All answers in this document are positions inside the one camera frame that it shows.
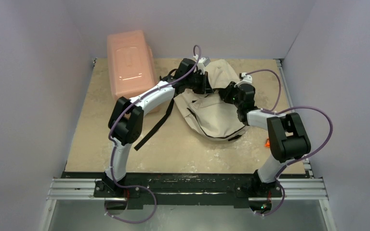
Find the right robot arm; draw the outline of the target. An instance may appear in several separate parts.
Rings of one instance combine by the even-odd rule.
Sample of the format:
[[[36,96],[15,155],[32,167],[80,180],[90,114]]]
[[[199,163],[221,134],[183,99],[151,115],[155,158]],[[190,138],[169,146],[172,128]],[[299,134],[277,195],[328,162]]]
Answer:
[[[219,96],[225,103],[237,108],[241,123],[258,127],[268,132],[271,155],[255,171],[256,180],[251,183],[252,192],[262,196],[270,190],[287,164],[298,160],[311,151],[311,142],[298,113],[279,115],[263,111],[255,105],[255,87],[250,84],[236,85],[231,82],[226,88],[219,89]]]

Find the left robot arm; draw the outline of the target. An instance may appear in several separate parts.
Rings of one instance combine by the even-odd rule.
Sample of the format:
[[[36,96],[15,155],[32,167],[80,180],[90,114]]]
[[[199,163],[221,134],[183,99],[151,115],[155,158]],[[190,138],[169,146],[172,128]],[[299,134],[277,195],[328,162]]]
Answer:
[[[208,74],[205,67],[210,63],[208,57],[184,58],[179,66],[161,77],[156,86],[146,92],[127,99],[120,97],[115,104],[108,126],[109,140],[113,143],[110,166],[106,176],[106,191],[113,197],[124,192],[122,179],[126,176],[126,165],[132,144],[140,137],[145,115],[166,101],[173,102],[174,97],[191,89],[196,93],[208,94]]]

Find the cream canvas backpack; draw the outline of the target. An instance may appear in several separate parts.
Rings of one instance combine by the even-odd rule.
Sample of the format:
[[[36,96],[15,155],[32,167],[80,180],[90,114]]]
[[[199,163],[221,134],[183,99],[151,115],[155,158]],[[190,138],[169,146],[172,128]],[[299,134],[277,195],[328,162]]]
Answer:
[[[233,141],[240,138],[247,130],[237,116],[237,108],[233,104],[221,100],[218,89],[225,88],[238,79],[232,66],[224,59],[209,63],[205,70],[212,91],[208,94],[195,94],[191,89],[174,97],[165,115],[140,140],[135,150],[139,150],[167,121],[173,107],[177,106],[188,126],[204,138],[212,141]]]

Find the orange pencil sharpener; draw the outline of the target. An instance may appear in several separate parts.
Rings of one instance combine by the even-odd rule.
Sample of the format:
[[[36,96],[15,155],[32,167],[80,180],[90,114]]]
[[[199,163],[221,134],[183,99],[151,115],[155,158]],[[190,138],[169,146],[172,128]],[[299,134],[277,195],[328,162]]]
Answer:
[[[270,140],[269,140],[269,139],[267,139],[267,140],[266,140],[266,142],[265,142],[264,146],[265,146],[266,148],[270,148]]]

